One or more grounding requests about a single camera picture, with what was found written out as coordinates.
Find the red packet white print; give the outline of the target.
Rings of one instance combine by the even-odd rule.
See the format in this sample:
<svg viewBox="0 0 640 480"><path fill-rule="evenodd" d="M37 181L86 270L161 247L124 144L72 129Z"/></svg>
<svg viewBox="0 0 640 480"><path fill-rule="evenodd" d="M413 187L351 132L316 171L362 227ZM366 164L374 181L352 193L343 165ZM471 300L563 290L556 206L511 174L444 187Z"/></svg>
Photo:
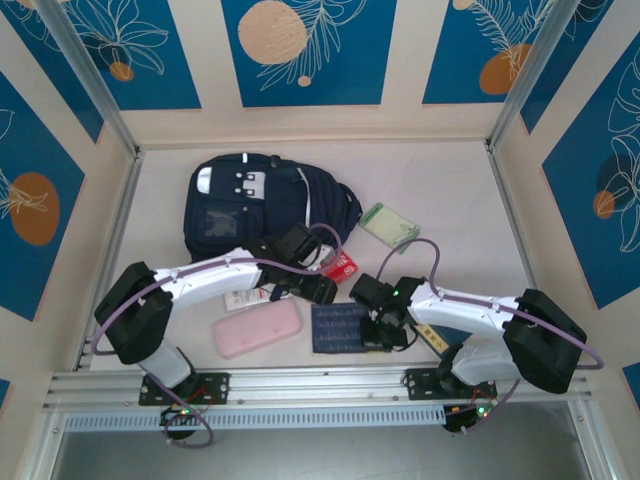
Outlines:
<svg viewBox="0 0 640 480"><path fill-rule="evenodd" d="M358 266L345 251L340 253L337 260L335 260L334 251L328 252L323 257L320 266L327 268L329 265L332 265L332 267L327 269L323 275L333 280L336 284L344 283L358 272Z"/></svg>

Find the navy blue printed booklet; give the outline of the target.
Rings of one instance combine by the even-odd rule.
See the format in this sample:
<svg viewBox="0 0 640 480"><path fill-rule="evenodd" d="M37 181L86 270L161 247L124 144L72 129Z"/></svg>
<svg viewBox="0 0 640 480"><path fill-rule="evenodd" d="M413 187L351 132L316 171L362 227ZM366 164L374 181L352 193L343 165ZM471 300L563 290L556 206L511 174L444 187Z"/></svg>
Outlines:
<svg viewBox="0 0 640 480"><path fill-rule="evenodd" d="M368 310L356 303L334 303L311 307L312 351L315 354L365 353L360 320Z"/></svg>

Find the pink pencil case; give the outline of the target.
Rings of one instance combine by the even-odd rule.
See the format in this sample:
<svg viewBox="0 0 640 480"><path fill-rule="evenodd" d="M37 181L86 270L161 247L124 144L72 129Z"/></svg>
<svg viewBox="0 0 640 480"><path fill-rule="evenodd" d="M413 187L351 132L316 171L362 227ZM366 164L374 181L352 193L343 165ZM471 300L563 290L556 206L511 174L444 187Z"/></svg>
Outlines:
<svg viewBox="0 0 640 480"><path fill-rule="evenodd" d="M295 302L286 299L217 321L213 338L218 355L231 359L296 336L302 327Z"/></svg>

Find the navy blue student backpack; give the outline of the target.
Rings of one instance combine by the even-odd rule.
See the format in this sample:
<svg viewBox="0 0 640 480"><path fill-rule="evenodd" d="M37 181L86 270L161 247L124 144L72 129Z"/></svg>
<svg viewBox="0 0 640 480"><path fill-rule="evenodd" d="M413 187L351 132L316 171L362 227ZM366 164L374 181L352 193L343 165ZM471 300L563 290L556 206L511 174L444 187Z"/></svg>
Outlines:
<svg viewBox="0 0 640 480"><path fill-rule="evenodd" d="M353 191L319 167L277 155L225 154L191 175L184 241L194 262L282 236L297 224L329 225L344 243L362 214Z"/></svg>

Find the green notebook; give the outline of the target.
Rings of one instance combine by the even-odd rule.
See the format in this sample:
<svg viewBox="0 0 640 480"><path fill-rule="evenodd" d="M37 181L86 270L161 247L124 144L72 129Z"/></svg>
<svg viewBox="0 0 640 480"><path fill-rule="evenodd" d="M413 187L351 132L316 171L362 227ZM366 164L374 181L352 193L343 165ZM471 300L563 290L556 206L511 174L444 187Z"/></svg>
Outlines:
<svg viewBox="0 0 640 480"><path fill-rule="evenodd" d="M420 227L416 223L380 202L361 216L359 226L387 247L398 248L399 253L407 249L401 247L401 244L417 238L420 234Z"/></svg>

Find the white plastic stationery pack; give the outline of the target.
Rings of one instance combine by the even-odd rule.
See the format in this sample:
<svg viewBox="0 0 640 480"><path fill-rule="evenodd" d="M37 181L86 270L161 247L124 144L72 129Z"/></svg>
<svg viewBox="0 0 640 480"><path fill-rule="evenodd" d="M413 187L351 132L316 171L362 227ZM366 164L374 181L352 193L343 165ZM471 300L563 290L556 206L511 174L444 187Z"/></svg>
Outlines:
<svg viewBox="0 0 640 480"><path fill-rule="evenodd" d="M264 288L245 291L233 291L223 296L227 312L254 307L270 301L271 292Z"/></svg>

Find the black controller board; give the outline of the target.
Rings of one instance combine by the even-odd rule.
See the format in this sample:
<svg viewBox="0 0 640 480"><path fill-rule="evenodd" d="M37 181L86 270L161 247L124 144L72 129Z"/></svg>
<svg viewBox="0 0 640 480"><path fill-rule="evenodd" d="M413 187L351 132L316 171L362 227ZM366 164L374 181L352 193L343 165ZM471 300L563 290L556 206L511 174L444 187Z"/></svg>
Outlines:
<svg viewBox="0 0 640 480"><path fill-rule="evenodd" d="M190 409L170 406L161 412L159 425L167 441L184 441L196 432L197 420Z"/></svg>
<svg viewBox="0 0 640 480"><path fill-rule="evenodd" d="M467 434L489 417L492 408L480 405L445 406L445 424L443 428L452 434Z"/></svg>

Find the grey metal panel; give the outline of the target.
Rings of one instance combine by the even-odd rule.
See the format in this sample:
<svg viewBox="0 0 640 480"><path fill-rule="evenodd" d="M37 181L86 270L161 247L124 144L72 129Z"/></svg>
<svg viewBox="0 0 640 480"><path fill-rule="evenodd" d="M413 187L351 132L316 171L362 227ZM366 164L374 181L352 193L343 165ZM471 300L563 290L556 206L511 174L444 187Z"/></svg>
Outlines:
<svg viewBox="0 0 640 480"><path fill-rule="evenodd" d="M229 431L202 450L147 433L71 433L52 480L591 480L559 445L436 428Z"/></svg>

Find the aluminium frame rail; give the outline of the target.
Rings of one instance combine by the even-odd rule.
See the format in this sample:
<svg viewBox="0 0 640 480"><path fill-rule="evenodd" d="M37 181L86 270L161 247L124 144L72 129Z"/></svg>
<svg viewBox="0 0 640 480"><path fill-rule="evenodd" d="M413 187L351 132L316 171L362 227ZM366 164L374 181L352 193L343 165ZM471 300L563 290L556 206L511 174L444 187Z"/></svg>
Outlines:
<svg viewBox="0 0 640 480"><path fill-rule="evenodd" d="M407 365L232 369L225 408L396 406L410 403ZM53 412L138 410L140 371L56 372L42 409Z"/></svg>

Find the aluminium side rail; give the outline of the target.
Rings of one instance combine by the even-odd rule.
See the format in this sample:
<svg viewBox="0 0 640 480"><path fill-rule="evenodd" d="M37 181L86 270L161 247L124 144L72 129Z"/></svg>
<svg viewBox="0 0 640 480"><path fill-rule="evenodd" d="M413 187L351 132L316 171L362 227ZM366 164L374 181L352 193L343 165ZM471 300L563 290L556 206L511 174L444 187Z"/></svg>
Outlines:
<svg viewBox="0 0 640 480"><path fill-rule="evenodd" d="M119 192L119 196L117 197L113 220L108 230L106 250L102 256L98 277L88 304L86 324L83 333L78 340L77 352L71 366L72 372L85 369L85 366L83 365L84 358L87 356L85 353L85 347L93 338L93 332L96 329L94 311L109 289L110 281L114 275L115 266L139 181L144 155L145 152L142 149L137 150L136 155L132 158L131 165L126 171L123 186Z"/></svg>
<svg viewBox="0 0 640 480"><path fill-rule="evenodd" d="M521 234L507 184L494 153L488 145L485 145L485 149L503 209L508 219L512 236L520 257L522 268L526 276L527 288L525 291L533 291L537 288L537 282L533 274L531 262ZM530 361L533 361L533 358L536 357L542 362L554 359L552 347L556 347L556 342L551 338L552 332L545 329L543 325L532 322L529 318L525 318L525 311L523 311L518 305L508 307L506 300L504 300L500 303L500 309L511 316L510 322L512 323L512 326L508 328L509 333L507 334L507 346L509 348L515 347L515 352L518 357L521 357L522 359L527 357Z"/></svg>

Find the aluminium frame post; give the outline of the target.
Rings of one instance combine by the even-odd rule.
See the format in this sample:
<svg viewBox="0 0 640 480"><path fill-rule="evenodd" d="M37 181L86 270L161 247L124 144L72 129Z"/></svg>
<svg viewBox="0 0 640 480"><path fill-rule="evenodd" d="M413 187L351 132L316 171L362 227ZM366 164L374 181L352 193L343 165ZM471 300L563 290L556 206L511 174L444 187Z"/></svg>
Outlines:
<svg viewBox="0 0 640 480"><path fill-rule="evenodd" d="M551 5L549 16L542 25L487 137L487 151L492 155L505 140L511 124L517 119L579 3L580 0L554 0Z"/></svg>
<svg viewBox="0 0 640 480"><path fill-rule="evenodd" d="M139 153L133 135L126 125L120 109L99 73L77 31L57 0L34 0L47 29L73 69L92 103L111 128L123 150L135 159Z"/></svg>

